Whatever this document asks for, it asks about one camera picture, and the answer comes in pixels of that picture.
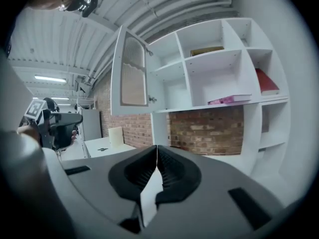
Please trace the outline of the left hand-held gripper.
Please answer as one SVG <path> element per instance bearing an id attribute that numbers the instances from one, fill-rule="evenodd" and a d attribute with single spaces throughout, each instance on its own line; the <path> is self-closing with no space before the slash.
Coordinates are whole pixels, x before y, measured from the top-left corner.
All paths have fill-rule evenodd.
<path id="1" fill-rule="evenodd" d="M 60 151 L 69 147 L 72 143 L 73 127 L 69 125 L 79 125 L 83 121 L 81 114 L 73 113 L 51 113 L 43 114 L 45 101 L 33 99 L 24 114 L 24 118 L 38 130 L 40 134 L 40 146 L 53 148 Z"/>

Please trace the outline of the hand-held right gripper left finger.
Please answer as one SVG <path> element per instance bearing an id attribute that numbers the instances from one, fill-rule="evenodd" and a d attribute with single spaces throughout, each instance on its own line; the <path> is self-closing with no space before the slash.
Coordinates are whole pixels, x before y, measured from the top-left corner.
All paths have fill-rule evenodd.
<path id="1" fill-rule="evenodd" d="M 157 213 L 155 145 L 101 157 L 63 161 L 80 195 L 99 214 L 139 234 Z"/>

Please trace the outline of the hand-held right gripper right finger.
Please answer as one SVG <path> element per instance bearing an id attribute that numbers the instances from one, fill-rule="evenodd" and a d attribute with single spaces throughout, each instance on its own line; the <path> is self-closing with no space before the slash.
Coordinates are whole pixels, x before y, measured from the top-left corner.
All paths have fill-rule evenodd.
<path id="1" fill-rule="evenodd" d="M 184 201 L 161 204 L 149 223 L 149 239 L 235 239 L 254 229 L 229 191 L 242 188 L 270 217 L 284 207 L 266 188 L 232 165 L 169 147 L 194 162 L 201 182 Z"/>

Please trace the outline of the white cabinet door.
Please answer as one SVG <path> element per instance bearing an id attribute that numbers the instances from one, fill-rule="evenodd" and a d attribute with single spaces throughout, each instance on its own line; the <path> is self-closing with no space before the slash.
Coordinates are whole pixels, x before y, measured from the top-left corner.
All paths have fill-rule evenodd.
<path id="1" fill-rule="evenodd" d="M 112 64 L 111 115 L 149 113 L 148 45 L 127 27 L 121 26 Z"/>

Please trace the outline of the person's left forearm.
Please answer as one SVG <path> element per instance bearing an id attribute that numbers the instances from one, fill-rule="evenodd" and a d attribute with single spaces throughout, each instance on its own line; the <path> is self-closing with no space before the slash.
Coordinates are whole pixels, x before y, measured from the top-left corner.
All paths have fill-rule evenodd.
<path id="1" fill-rule="evenodd" d="M 40 143 L 40 134 L 38 130 L 31 125 L 21 126 L 17 129 L 17 133 L 25 134 L 32 137 L 37 143 Z"/>

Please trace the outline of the plain white side desk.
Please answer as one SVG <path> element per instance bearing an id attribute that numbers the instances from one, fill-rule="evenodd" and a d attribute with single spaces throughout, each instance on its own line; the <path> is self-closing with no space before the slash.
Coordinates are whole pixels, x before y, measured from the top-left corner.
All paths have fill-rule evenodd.
<path id="1" fill-rule="evenodd" d="M 108 137 L 89 140 L 84 143 L 91 158 L 113 155 L 135 149 L 124 143 L 117 147 L 111 147 Z"/>

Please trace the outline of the white cabinet with glass door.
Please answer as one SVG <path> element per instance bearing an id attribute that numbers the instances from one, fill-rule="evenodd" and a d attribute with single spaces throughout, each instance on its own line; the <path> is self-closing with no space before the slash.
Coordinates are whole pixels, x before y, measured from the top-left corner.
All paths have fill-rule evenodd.
<path id="1" fill-rule="evenodd" d="M 221 156 L 253 179 L 268 183 L 280 178 L 291 125 L 289 91 L 282 64 L 269 39 L 250 18 L 215 19 L 174 31 L 147 44 L 148 97 L 153 142 L 167 144 L 164 116 L 170 112 L 208 110 L 212 100 L 231 95 L 251 95 L 246 102 L 231 103 L 244 110 L 241 153 Z M 224 50 L 190 56 L 199 48 Z M 262 96 L 256 68 L 280 89 Z"/>

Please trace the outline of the beige board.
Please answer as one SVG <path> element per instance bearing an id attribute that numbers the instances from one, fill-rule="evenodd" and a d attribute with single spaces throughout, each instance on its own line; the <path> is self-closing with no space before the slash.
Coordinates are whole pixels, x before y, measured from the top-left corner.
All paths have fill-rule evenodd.
<path id="1" fill-rule="evenodd" d="M 108 134 L 112 148 L 118 148 L 124 144 L 123 128 L 121 126 L 108 129 Z"/>

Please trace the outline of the long ceiling light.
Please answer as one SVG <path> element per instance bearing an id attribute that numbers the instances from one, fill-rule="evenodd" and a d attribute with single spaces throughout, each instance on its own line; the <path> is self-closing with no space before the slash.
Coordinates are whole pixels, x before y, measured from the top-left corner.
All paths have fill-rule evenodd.
<path id="1" fill-rule="evenodd" d="M 66 79 L 46 77 L 46 76 L 40 76 L 40 75 L 35 75 L 34 78 L 37 80 L 52 81 L 52 82 L 59 82 L 59 83 L 66 83 L 67 82 Z"/>

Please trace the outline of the pink book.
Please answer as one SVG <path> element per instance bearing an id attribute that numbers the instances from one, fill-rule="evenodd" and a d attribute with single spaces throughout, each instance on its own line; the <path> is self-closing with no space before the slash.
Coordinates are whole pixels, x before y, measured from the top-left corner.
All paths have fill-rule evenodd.
<path id="1" fill-rule="evenodd" d="M 231 104 L 236 102 L 246 102 L 251 100 L 251 95 L 231 95 L 216 100 L 209 101 L 208 105 Z"/>

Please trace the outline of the red book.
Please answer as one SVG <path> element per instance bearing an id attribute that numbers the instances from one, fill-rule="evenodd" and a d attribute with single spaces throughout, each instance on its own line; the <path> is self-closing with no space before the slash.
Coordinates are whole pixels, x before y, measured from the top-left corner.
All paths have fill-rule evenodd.
<path id="1" fill-rule="evenodd" d="M 260 91 L 262 96 L 277 95 L 280 92 L 278 86 L 260 68 L 256 68 Z"/>

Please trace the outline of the gold-brown book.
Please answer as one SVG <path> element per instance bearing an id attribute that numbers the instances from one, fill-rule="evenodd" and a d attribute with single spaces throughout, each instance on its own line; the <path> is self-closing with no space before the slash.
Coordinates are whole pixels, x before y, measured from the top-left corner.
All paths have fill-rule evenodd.
<path id="1" fill-rule="evenodd" d="M 223 46 L 214 46 L 214 47 L 194 49 L 194 50 L 190 51 L 190 56 L 193 57 L 193 56 L 201 55 L 204 53 L 215 52 L 215 51 L 219 51 L 219 50 L 224 50 L 224 47 Z"/>

